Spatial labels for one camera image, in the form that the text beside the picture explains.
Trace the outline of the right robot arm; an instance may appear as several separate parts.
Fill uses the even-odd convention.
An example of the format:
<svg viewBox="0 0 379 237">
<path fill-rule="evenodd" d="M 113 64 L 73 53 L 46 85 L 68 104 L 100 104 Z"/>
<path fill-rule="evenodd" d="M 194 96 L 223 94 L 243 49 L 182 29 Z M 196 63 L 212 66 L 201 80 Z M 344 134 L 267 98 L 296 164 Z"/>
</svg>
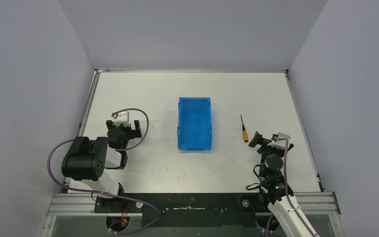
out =
<svg viewBox="0 0 379 237">
<path fill-rule="evenodd" d="M 266 212 L 271 212 L 264 227 L 264 234 L 274 233 L 271 223 L 275 220 L 288 237 L 318 237 L 318 232 L 311 225 L 302 211 L 298 200 L 288 184 L 288 152 L 294 147 L 291 137 L 284 133 L 273 134 L 270 139 L 255 132 L 249 142 L 251 148 L 259 145 L 257 153 L 261 155 L 258 171 L 253 171 L 259 183 L 253 189 L 259 190 L 258 204 Z"/>
</svg>

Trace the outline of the orange handled screwdriver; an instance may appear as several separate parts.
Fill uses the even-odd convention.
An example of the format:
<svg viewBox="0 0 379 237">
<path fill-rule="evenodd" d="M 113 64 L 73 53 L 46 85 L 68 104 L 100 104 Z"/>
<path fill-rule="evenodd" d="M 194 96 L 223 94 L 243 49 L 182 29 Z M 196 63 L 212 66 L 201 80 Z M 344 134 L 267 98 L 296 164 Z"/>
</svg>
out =
<svg viewBox="0 0 379 237">
<path fill-rule="evenodd" d="M 248 133 L 246 131 L 246 128 L 245 128 L 245 125 L 244 125 L 244 122 L 243 122 L 243 117 L 242 115 L 240 115 L 240 118 L 241 118 L 241 123 L 242 123 L 242 136 L 243 136 L 243 141 L 245 143 L 247 143 L 249 141 L 249 137 L 248 137 Z"/>
</svg>

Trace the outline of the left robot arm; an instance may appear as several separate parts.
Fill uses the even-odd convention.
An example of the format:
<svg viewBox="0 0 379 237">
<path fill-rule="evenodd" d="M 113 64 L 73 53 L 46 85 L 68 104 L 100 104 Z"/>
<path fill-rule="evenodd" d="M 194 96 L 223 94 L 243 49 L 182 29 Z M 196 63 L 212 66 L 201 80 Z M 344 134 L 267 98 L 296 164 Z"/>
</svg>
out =
<svg viewBox="0 0 379 237">
<path fill-rule="evenodd" d="M 129 205 L 123 196 L 123 186 L 113 180 L 107 171 L 126 167 L 129 141 L 142 137 L 140 122 L 135 120 L 134 125 L 132 128 L 128 121 L 108 120 L 106 137 L 95 140 L 76 137 L 62 161 L 63 175 L 97 191 L 97 206 L 107 212 L 120 213 Z"/>
</svg>

